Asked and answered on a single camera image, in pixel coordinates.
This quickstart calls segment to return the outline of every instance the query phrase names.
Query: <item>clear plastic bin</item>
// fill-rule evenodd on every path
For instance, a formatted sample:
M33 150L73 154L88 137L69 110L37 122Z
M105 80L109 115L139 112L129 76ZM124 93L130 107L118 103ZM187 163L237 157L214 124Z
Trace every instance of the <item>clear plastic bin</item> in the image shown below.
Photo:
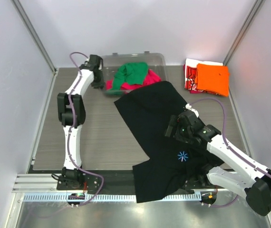
M167 72L165 68L164 56L160 53L144 52L142 54L118 55L113 53L110 56L103 56L103 77L104 82L112 80L117 70L125 63L146 62L151 70L153 70L162 81L167 81ZM120 96L124 93L129 93L131 90L106 90L104 93L107 96Z

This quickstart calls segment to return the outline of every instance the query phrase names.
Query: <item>clothing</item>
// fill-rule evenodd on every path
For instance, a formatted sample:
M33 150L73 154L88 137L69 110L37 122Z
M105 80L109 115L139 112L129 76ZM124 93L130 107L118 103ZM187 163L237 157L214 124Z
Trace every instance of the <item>clothing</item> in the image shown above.
M142 85L147 73L147 63L126 63L117 70L112 83L112 90L119 90L124 82L129 85Z
M151 85L156 82L161 82L161 81L162 81L161 78L153 70L149 69L142 85L139 85L139 84L130 85L129 83L124 82L121 85L120 89L121 90L134 90L134 89L138 89L138 88L141 88L141 87L144 87L147 85ZM114 82L114 80L106 81L106 90L113 88L113 82Z
M229 69L227 66L197 65L197 88L229 96Z
M187 58L185 61L184 75L185 75L185 89L190 90L190 93L203 93L204 90L197 88L197 82L194 80L197 76L197 65L198 64L213 65L213 66L223 66L223 63L211 62L211 61L199 61L191 58Z
M149 160L133 166L136 201L161 200L181 188L209 163L223 161L206 150L164 136L171 115L179 115L187 102L171 83L163 81L136 89L115 105Z

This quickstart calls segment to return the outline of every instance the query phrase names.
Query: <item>wood grain surface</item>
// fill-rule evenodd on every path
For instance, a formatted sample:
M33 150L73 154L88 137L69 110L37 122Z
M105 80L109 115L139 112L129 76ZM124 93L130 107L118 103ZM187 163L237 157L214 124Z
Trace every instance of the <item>wood grain surface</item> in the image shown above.
M243 143L233 115L229 98L210 94L190 94L183 88L182 66L167 66L168 81L189 103L205 97L222 101L227 111L226 137L244 151ZM65 159L65 137L58 120L57 94L65 92L77 75L74 68L60 68L55 80L43 130L35 156L34 170L61 170ZM118 97L105 97L101 91L89 88L84 96L86 121L81 133L81 159L87 170L130 170L132 166L148 160L124 120L114 101ZM222 129L223 112L218 103L206 100L194 104L205 124Z

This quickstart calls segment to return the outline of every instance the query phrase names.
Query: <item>star logo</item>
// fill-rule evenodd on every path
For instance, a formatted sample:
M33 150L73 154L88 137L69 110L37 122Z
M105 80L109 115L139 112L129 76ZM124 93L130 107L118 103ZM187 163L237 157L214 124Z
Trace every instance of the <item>star logo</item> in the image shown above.
M188 154L185 153L185 151L179 152L179 154L178 154L178 160L181 160L182 162L183 161L185 162L187 159L188 159Z

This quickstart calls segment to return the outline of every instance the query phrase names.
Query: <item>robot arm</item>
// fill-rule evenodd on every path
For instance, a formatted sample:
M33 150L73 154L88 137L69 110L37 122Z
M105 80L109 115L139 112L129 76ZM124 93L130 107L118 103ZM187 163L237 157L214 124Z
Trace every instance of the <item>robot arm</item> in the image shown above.
M65 133L65 162L62 174L58 179L58 190L65 190L69 186L81 186L84 183L84 176L71 159L78 166L82 166L80 158L80 134L82 124L85 122L86 111L82 97L91 85L94 88L103 88L104 81L102 76L103 59L96 55L90 55L90 58L79 67L79 72L71 87L65 93L58 94L58 119L62 123ZM71 94L73 102L76 124L71 129L70 139L68 134L73 125L73 113L69 105L68 96Z
M193 148L205 149L216 155L236 174L227 172L219 166L204 168L208 181L226 188L246 199L249 206L258 214L266 216L271 211L271 170L253 160L221 135L212 125L205 126L199 114L189 104L179 116L172 116L165 133L167 137L188 144Z

